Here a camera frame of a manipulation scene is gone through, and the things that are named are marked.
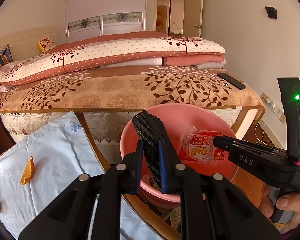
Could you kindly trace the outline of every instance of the door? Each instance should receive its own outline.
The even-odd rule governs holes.
[[[67,0],[68,41],[100,36],[101,0]]]
[[[144,30],[146,0],[103,0],[101,34]]]
[[[203,0],[185,0],[183,18],[184,37],[200,37]]]
[[[166,22],[167,22],[167,6],[157,5],[157,24],[156,31],[159,33],[166,33]]]

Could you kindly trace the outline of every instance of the bedspread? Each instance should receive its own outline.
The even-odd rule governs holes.
[[[12,87],[0,95],[0,113],[138,111],[165,103],[206,109],[260,109],[264,104],[248,85],[238,90],[217,76],[225,69],[125,66],[88,69]]]

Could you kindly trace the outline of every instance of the orange peel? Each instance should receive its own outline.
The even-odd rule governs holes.
[[[22,173],[20,184],[21,185],[27,184],[31,180],[33,173],[34,173],[34,164],[33,164],[33,158],[31,156],[30,159],[28,160],[28,163],[27,163],[23,173]]]

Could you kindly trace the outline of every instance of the white wall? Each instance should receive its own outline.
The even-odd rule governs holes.
[[[42,26],[58,26],[58,40],[66,42],[66,0],[5,0],[0,7],[0,37]]]
[[[226,69],[280,107],[278,77],[300,78],[300,4],[297,0],[204,0],[202,37],[226,49]],[[265,6],[278,10],[269,19]],[[286,146],[286,124],[269,110],[263,120]]]
[[[156,19],[157,19],[157,0],[147,0],[146,8],[146,30],[156,30]]]

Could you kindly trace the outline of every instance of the polka dot quilt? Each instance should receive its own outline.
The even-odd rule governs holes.
[[[0,83],[23,85],[82,69],[150,59],[194,55],[223,55],[225,49],[202,38],[133,38],[103,41],[41,54],[0,69]]]

